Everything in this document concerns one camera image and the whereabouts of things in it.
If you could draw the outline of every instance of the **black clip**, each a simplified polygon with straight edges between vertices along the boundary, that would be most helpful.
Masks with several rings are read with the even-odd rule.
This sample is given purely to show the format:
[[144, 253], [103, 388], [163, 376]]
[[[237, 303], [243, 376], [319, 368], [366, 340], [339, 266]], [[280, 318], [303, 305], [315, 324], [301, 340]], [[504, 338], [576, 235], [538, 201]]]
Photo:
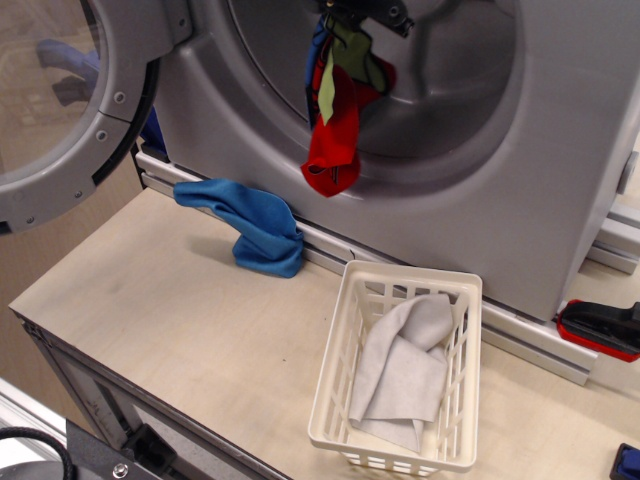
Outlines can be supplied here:
[[640, 358], [640, 302], [622, 309], [573, 300], [557, 319], [566, 340], [632, 362]]
[[384, 25], [403, 37], [414, 26], [402, 0], [318, 0], [321, 9], [333, 15], [352, 30], [359, 30], [365, 18]]

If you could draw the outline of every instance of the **white plastic basket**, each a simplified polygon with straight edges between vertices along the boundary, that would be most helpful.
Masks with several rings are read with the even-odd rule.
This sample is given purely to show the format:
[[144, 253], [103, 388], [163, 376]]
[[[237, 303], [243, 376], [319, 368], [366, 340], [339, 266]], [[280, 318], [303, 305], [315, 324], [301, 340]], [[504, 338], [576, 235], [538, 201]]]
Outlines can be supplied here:
[[[425, 424], [420, 453], [354, 429], [349, 405], [360, 352], [371, 326], [396, 305], [446, 293], [454, 328], [446, 339], [448, 373], [438, 419]], [[366, 467], [428, 476], [466, 472], [476, 459], [482, 281], [476, 275], [352, 261], [338, 295], [320, 372], [309, 437]]]

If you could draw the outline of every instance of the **red object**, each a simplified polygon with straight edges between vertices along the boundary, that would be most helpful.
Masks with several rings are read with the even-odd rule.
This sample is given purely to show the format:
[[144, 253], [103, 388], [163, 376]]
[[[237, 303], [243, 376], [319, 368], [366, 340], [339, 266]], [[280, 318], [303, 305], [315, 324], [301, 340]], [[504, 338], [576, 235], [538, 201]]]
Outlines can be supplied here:
[[302, 174], [317, 192], [331, 197], [349, 188], [360, 175], [360, 158], [356, 153], [360, 116], [356, 88], [349, 75], [333, 67], [336, 93], [333, 116], [325, 124], [322, 116], [313, 130], [309, 159]]
[[[325, 124], [318, 108], [318, 92], [326, 67], [330, 37], [318, 56], [312, 80], [311, 125], [314, 127], [307, 163], [300, 167], [307, 183], [325, 197], [346, 190], [360, 176], [360, 157], [356, 150], [360, 131], [360, 112], [370, 103], [382, 98], [371, 85], [354, 81], [338, 65], [333, 66], [333, 116]], [[375, 57], [387, 75], [387, 93], [396, 82], [393, 65]]]
[[[573, 305], [576, 303], [581, 303], [582, 300], [571, 300], [568, 304], [567, 307], [569, 305]], [[558, 315], [558, 319], [556, 321], [556, 325], [558, 328], [558, 333], [560, 334], [560, 337], [562, 337], [564, 340], [567, 340], [569, 342], [575, 343], [577, 345], [580, 345], [582, 347], [586, 347], [589, 348], [591, 350], [594, 350], [596, 352], [600, 352], [600, 353], [604, 353], [605, 355], [609, 355], [610, 357], [613, 358], [617, 358], [618, 360], [622, 360], [624, 362], [630, 363], [630, 362], [634, 362], [636, 360], [638, 360], [638, 358], [640, 358], [640, 354], [630, 354], [630, 353], [624, 353], [621, 352], [620, 350], [616, 350], [615, 348], [612, 347], [608, 347], [606, 345], [602, 345], [601, 343], [598, 343], [594, 340], [589, 340], [587, 338], [584, 337], [580, 337], [574, 333], [569, 332], [565, 326], [562, 324], [562, 315], [564, 314], [564, 310], [562, 310], [562, 312], [560, 312], [560, 314]]]

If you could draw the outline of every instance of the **grey cloth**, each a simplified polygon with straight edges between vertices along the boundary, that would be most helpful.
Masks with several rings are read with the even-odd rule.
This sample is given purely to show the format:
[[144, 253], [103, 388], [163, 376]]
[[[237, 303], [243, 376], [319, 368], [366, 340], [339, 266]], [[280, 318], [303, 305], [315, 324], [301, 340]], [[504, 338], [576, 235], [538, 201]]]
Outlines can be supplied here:
[[356, 371], [351, 424], [419, 452], [424, 422], [440, 409], [447, 360], [439, 345], [451, 333], [449, 297], [421, 295], [371, 328]]

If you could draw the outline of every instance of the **laundry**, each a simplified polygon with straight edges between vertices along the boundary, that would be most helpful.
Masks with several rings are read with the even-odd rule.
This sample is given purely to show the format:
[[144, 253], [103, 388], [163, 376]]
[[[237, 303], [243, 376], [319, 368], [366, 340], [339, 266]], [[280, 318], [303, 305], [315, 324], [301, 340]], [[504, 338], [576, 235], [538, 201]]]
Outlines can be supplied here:
[[280, 197], [227, 179], [177, 183], [173, 194], [179, 205], [209, 208], [241, 233], [233, 246], [239, 266], [284, 278], [300, 270], [303, 235]]
[[445, 388], [441, 342], [451, 333], [449, 297], [422, 295], [384, 315], [369, 331], [354, 379], [351, 424], [415, 452], [434, 422]]
[[393, 66], [373, 55], [371, 45], [365, 32], [331, 16], [321, 17], [313, 36], [305, 72], [313, 135], [301, 169], [307, 183], [325, 197], [358, 179], [360, 112], [395, 83]]

